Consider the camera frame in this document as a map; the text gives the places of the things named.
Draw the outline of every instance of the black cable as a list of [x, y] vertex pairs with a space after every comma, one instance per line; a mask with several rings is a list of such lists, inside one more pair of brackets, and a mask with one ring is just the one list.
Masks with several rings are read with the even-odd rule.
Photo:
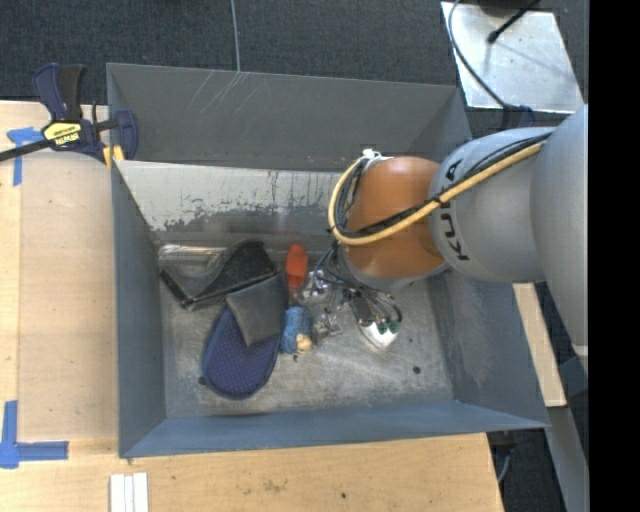
[[[340, 268], [338, 268], [337, 262], [334, 261], [337, 259], [339, 259], [338, 243], [334, 242], [333, 244], [331, 244], [331, 247], [320, 257], [320, 259], [316, 263], [313, 270], [314, 277], [319, 281], [324, 281], [326, 283], [333, 284], [334, 286], [337, 286], [342, 290], [347, 290], [349, 292], [349, 295], [352, 298], [355, 296], [361, 296], [366, 301], [374, 305], [377, 305], [378, 308], [381, 310], [381, 312], [385, 315], [385, 321], [390, 321], [391, 315], [389, 314], [388, 309], [383, 304], [381, 304], [380, 299], [384, 298], [384, 302], [386, 302], [387, 305], [395, 311], [396, 322], [398, 323], [402, 322], [402, 311], [397, 306], [397, 304], [395, 304], [395, 302], [389, 300], [388, 297], [381, 295], [380, 292], [378, 292], [378, 290], [375, 290], [370, 286], [366, 285], [365, 283], [361, 282], [360, 280], [358, 280], [349, 271], [348, 268], [346, 268], [344, 272], [341, 271]], [[333, 277], [335, 277], [339, 281], [336, 281], [334, 279], [328, 279], [324, 276], [318, 275], [318, 271], [321, 269], [324, 272], [331, 274]]]
[[496, 39], [500, 37], [500, 34], [502, 34], [505, 30], [507, 30], [511, 25], [513, 25], [520, 18], [522, 18], [522, 16], [524, 16], [529, 9], [531, 9], [534, 5], [536, 5], [539, 2], [540, 0], [533, 0], [533, 2], [531, 2], [529, 5], [527, 5], [526, 7], [523, 7], [516, 14], [511, 16], [511, 18], [509, 18], [499, 28], [497, 28], [487, 36], [487, 43], [489, 44], [495, 43]]
[[462, 0], [456, 0], [455, 3], [453, 4], [453, 7], [451, 7], [451, 10], [449, 11], [449, 35], [451, 36], [451, 44], [453, 44], [453, 47], [456, 50], [456, 53], [458, 54], [458, 57], [460, 58], [460, 60], [464, 64], [464, 66], [467, 68], [469, 73], [471, 73], [473, 78], [475, 78], [478, 81], [478, 83], [482, 86], [482, 88], [485, 91], [487, 91], [489, 96], [491, 96], [497, 103], [500, 104], [501, 107], [504, 108], [506, 105], [508, 105], [508, 103], [503, 101], [502, 98], [500, 98], [500, 96], [498, 96], [493, 91], [493, 89], [491, 89], [491, 87], [489, 87], [489, 85], [482, 78], [480, 78], [480, 75], [478, 75], [478, 73], [476, 73], [476, 71], [473, 69], [471, 64], [469, 64], [469, 61], [466, 59], [466, 57], [464, 56], [464, 54], [460, 50], [460, 47], [458, 46], [458, 43], [456, 42], [456, 38], [455, 38], [455, 35], [453, 33], [453, 23], [452, 23], [452, 21], [453, 21], [453, 13], [454, 13], [454, 11], [456, 10], [456, 8], [458, 7], [458, 5], [460, 4], [461, 1]]
[[[353, 198], [355, 197], [355, 192], [357, 191], [358, 185], [360, 183], [360, 177], [362, 176], [362, 172], [364, 171], [366, 162], [362, 161], [358, 164], [358, 166], [353, 170], [353, 172], [349, 175], [349, 178], [344, 183], [344, 186], [340, 189], [340, 193], [338, 195], [336, 204], [344, 205], [342, 209], [336, 210], [335, 221], [336, 225], [340, 228], [345, 228], [347, 225], [347, 212], [353, 205]], [[351, 201], [349, 201], [349, 194], [351, 191]]]
[[[461, 182], [470, 179], [471, 177], [475, 176], [476, 174], [478, 174], [479, 172], [482, 172], [484, 169], [486, 169], [487, 167], [493, 165], [496, 161], [502, 160], [503, 158], [516, 153], [517, 151], [520, 151], [521, 149], [524, 149], [525, 147], [527, 147], [529, 144], [522, 144], [522, 141], [518, 141], [517, 143], [513, 143], [510, 144], [508, 146], [505, 146], [503, 148], [500, 148], [499, 150], [496, 150], [492, 153], [490, 153], [489, 155], [485, 156], [483, 159], [479, 160], [478, 162], [476, 162], [473, 167], [471, 167], [471, 169], [469, 169], [469, 171], [467, 171], [467, 173], [464, 175], [464, 178], [460, 181], [457, 181], [456, 183], [453, 183], [451, 185], [451, 187], [457, 186], [459, 185]], [[435, 196], [431, 196], [429, 198], [427, 198], [425, 201], [423, 201], [420, 204], [414, 205], [410, 208], [407, 208], [406, 210], [403, 210], [401, 212], [398, 212], [390, 217], [387, 217], [386, 219], [382, 219], [378, 222], [375, 222], [373, 224], [370, 224], [368, 226], [365, 226], [361, 229], [359, 229], [356, 233], [347, 233], [344, 232], [343, 234], [347, 235], [347, 236], [352, 236], [354, 238], [360, 238], [360, 237], [364, 237], [364, 236], [368, 236], [371, 234], [375, 234], [378, 233], [380, 231], [382, 231], [383, 229], [386, 229], [387, 227], [396, 224], [397, 222], [400, 222], [404, 219], [406, 219], [407, 217], [409, 217], [410, 215], [413, 215], [415, 212], [417, 212], [419, 209], [421, 209], [423, 206], [425, 206], [426, 204], [435, 201], [437, 203], [441, 203], [440, 201], [440, 195], [442, 195], [443, 193], [447, 192], [451, 187], [447, 187], [443, 190], [441, 190], [437, 195]]]
[[471, 169], [469, 169], [465, 173], [464, 179], [471, 178], [472, 176], [485, 170], [487, 167], [495, 164], [496, 162], [499, 162], [500, 160], [504, 160], [505, 158], [517, 153], [518, 151], [521, 151], [531, 146], [535, 146], [539, 142], [547, 140], [550, 135], [551, 135], [551, 132], [548, 132], [548, 133], [543, 133], [542, 135], [536, 135], [535, 137], [529, 137], [528, 139], [518, 140], [489, 153], [488, 155], [478, 160], [473, 165], [473, 167], [471, 167]]
[[236, 19], [236, 4], [234, 0], [229, 0], [231, 4], [231, 20], [233, 22], [233, 39], [236, 50], [236, 71], [240, 71], [240, 44], [238, 43], [238, 21]]

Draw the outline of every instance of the bin floor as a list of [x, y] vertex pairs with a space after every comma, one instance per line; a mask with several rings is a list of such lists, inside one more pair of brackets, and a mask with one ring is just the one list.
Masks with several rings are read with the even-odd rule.
[[351, 310], [343, 307], [337, 312], [342, 334], [325, 338], [306, 354], [281, 353], [267, 384], [253, 397], [235, 401], [198, 382], [202, 356], [223, 306], [186, 311], [160, 283], [167, 416], [452, 400], [426, 286], [427, 281], [419, 281], [395, 294], [404, 319], [400, 334], [386, 350], [375, 351], [358, 330]]

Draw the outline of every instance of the orange bottle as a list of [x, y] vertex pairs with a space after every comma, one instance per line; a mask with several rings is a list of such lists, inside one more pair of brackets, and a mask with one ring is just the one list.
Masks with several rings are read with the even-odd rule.
[[284, 262], [284, 270], [287, 274], [287, 285], [289, 293], [297, 292], [304, 284], [307, 276], [307, 265], [309, 257], [304, 247], [300, 244], [291, 244], [287, 251], [287, 258]]

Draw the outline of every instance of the black floor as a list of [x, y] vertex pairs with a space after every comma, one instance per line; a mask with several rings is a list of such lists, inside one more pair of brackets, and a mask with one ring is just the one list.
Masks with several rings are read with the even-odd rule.
[[[84, 64], [88, 72], [80, 99], [98, 104], [107, 101], [107, 62], [213, 69], [240, 64], [243, 71], [459, 85], [438, 1], [235, 0], [239, 62], [230, 5], [229, 0], [2, 1], [0, 99], [35, 99], [31, 77], [49, 62]], [[537, 8], [556, 15], [588, 101], [589, 0], [542, 0]], [[556, 125], [563, 118], [539, 115], [538, 123]], [[468, 119], [473, 136], [480, 137], [499, 129], [501, 114], [470, 111]], [[573, 356], [568, 337], [545, 287], [539, 292], [563, 363]], [[571, 408], [588, 458], [588, 392], [572, 397]], [[507, 512], [563, 511], [544, 434], [518, 432], [513, 440], [503, 483]]]

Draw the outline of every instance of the blue tape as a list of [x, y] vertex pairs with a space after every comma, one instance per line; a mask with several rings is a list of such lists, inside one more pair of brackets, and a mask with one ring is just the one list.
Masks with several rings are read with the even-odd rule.
[[[17, 130], [9, 130], [7, 137], [11, 139], [16, 146], [22, 146], [23, 144], [29, 144], [31, 142], [38, 142], [42, 140], [42, 134], [38, 130], [34, 130], [33, 127], [19, 128]], [[22, 157], [19, 156], [15, 159], [13, 164], [13, 186], [20, 185], [22, 183]]]
[[285, 312], [284, 331], [280, 337], [280, 350], [293, 354], [298, 350], [298, 334], [311, 336], [311, 312], [301, 306], [292, 306]]
[[66, 460], [68, 441], [48, 441], [44, 443], [18, 443], [18, 402], [12, 400], [4, 404], [2, 422], [2, 442], [0, 442], [0, 468], [16, 469], [20, 462], [41, 460]]

